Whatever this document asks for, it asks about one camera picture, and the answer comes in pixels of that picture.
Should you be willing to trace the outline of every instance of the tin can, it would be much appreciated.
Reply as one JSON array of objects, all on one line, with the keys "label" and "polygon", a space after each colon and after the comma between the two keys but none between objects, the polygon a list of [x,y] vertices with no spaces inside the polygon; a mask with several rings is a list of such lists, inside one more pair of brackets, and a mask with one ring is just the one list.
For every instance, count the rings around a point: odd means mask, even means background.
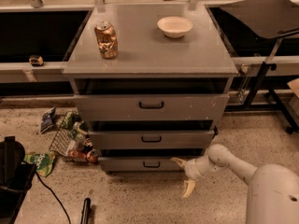
[{"label": "tin can", "polygon": [[110,59],[118,55],[118,39],[113,25],[101,21],[94,27],[97,43],[103,58]]}]

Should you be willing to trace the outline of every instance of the snack bag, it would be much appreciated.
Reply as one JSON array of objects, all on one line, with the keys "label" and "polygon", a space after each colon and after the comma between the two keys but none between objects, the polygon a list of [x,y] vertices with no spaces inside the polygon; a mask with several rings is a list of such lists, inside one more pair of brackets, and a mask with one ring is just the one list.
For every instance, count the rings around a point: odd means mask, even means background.
[{"label": "snack bag", "polygon": [[35,164],[36,171],[41,176],[48,176],[52,171],[52,164],[55,160],[54,153],[35,153],[25,155],[25,161]]}]

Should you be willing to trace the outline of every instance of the white bowl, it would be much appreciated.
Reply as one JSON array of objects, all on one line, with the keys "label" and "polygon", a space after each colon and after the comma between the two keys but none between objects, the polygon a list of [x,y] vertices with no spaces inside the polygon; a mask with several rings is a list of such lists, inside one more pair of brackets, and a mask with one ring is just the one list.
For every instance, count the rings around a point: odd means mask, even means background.
[{"label": "white bowl", "polygon": [[180,38],[193,28],[193,23],[182,17],[166,17],[158,21],[158,27],[171,38]]}]

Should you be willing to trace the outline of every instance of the drawer handle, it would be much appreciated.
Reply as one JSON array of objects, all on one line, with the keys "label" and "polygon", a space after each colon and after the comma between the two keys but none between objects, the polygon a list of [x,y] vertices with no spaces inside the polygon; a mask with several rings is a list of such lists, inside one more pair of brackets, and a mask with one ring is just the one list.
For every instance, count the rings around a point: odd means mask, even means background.
[{"label": "drawer handle", "polygon": [[144,109],[160,109],[164,107],[164,102],[160,102],[159,104],[144,104],[139,102],[139,107]]},{"label": "drawer handle", "polygon": [[162,137],[159,135],[159,136],[156,136],[156,137],[144,137],[144,136],[141,136],[141,140],[143,143],[159,143],[162,141]]},{"label": "drawer handle", "polygon": [[147,165],[145,162],[143,162],[143,166],[145,168],[160,168],[160,162],[158,162],[157,165]]}]

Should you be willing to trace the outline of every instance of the speckled floor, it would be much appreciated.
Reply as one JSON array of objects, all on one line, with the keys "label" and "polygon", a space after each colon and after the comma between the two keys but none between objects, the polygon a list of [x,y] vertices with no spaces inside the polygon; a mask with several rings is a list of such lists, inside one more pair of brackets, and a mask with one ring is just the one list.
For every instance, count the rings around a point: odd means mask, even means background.
[{"label": "speckled floor", "polygon": [[[47,152],[55,130],[38,132],[42,114],[56,105],[56,114],[75,110],[71,100],[0,102],[0,139],[15,135],[27,152]],[[227,146],[236,156],[256,166],[277,163],[299,174],[299,135],[285,133],[279,112],[225,114],[213,143]],[[83,201],[92,200],[90,223],[245,223],[247,186],[231,171],[210,174],[182,199],[181,173],[114,173],[100,166],[55,162],[43,178],[64,204],[73,224],[80,223]],[[64,224],[66,216],[52,194],[35,177],[16,224]]]}]

